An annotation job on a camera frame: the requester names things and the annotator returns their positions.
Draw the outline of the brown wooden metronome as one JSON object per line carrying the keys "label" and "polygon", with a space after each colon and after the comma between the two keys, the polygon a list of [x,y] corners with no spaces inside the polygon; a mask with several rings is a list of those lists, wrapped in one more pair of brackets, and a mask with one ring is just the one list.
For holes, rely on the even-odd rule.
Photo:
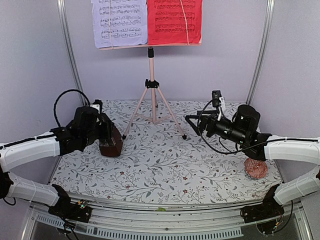
{"label": "brown wooden metronome", "polygon": [[99,150],[104,157],[119,157],[122,152],[123,138],[114,123],[106,122],[100,127]]}

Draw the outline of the pink music stand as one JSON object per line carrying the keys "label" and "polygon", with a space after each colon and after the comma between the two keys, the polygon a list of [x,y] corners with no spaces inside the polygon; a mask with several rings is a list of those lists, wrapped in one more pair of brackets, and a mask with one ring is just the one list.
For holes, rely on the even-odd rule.
{"label": "pink music stand", "polygon": [[154,52],[154,47],[165,47],[165,46],[199,46],[200,44],[192,44],[192,45],[185,45],[185,44],[174,44],[174,45],[167,45],[167,44],[163,44],[163,45],[150,45],[148,44],[148,41],[146,44],[140,44],[140,45],[132,45],[132,46],[118,46],[118,47],[114,47],[114,48],[110,48],[110,47],[104,47],[104,48],[99,48],[100,50],[114,50],[114,49],[127,49],[127,48],[136,48],[136,47],[147,47],[147,56],[148,56],[148,60],[149,60],[149,74],[150,77],[148,79],[146,79],[145,81],[145,87],[144,87],[144,91],[139,99],[139,102],[137,104],[136,109],[134,110],[131,118],[134,119],[136,116],[138,116],[138,110],[139,107],[141,106],[142,101],[144,100],[147,92],[151,93],[151,103],[152,103],[152,108],[151,108],[151,113],[152,116],[149,118],[149,121],[151,121],[152,123],[158,123],[162,120],[161,117],[157,116],[157,110],[158,110],[158,103],[157,103],[157,95],[160,95],[160,97],[162,98],[163,103],[165,104],[165,106],[167,107],[167,110],[169,111],[169,117],[171,117],[173,119],[174,122],[177,122],[177,118],[175,117],[168,101],[166,100],[161,88],[160,88],[160,84],[158,81],[156,81],[155,79],[155,67],[154,67],[154,57],[155,57],[155,52]]}

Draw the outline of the purple sheet music page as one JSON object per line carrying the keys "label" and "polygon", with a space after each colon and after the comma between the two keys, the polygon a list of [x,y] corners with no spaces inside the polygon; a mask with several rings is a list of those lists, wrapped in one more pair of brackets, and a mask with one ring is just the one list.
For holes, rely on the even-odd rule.
{"label": "purple sheet music page", "polygon": [[95,47],[114,48],[148,42],[145,0],[92,0]]}

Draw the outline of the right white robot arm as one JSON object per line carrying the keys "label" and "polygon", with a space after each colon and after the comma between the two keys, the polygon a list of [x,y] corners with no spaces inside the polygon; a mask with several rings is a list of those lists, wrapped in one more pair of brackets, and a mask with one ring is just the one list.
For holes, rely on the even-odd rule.
{"label": "right white robot arm", "polygon": [[256,161],[288,160],[315,164],[315,168],[287,183],[277,184],[266,193],[258,213],[269,218],[278,206],[294,199],[308,196],[320,189],[320,140],[319,138],[280,137],[257,131],[260,113],[242,104],[232,119],[219,109],[198,111],[185,120],[198,136],[206,131],[208,138],[218,135],[239,145],[239,151]]}

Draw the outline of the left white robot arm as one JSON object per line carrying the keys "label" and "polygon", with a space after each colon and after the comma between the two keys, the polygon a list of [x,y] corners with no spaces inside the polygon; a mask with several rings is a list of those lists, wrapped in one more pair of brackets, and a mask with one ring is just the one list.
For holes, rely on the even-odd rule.
{"label": "left white robot arm", "polygon": [[0,145],[0,197],[38,202],[55,209],[63,216],[74,213],[74,205],[59,185],[45,185],[19,177],[12,169],[39,159],[64,156],[84,151],[95,141],[102,147],[116,145],[115,124],[99,109],[79,107],[66,126],[52,128],[41,135]]}

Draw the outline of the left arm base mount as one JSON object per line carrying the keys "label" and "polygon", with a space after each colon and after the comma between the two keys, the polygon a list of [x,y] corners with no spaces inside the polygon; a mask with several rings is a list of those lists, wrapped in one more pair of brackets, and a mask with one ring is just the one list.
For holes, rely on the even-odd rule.
{"label": "left arm base mount", "polygon": [[64,220],[73,220],[82,223],[88,223],[92,208],[88,206],[88,200],[79,200],[76,203],[72,203],[70,200],[58,200],[54,206],[48,208],[48,213],[55,215]]}

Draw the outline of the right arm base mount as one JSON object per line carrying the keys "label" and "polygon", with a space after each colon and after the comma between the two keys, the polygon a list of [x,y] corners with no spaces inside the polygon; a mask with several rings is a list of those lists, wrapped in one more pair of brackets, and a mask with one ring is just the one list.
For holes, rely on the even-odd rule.
{"label": "right arm base mount", "polygon": [[269,218],[280,217],[285,213],[284,208],[276,202],[262,202],[241,208],[240,216],[245,223],[251,223]]}

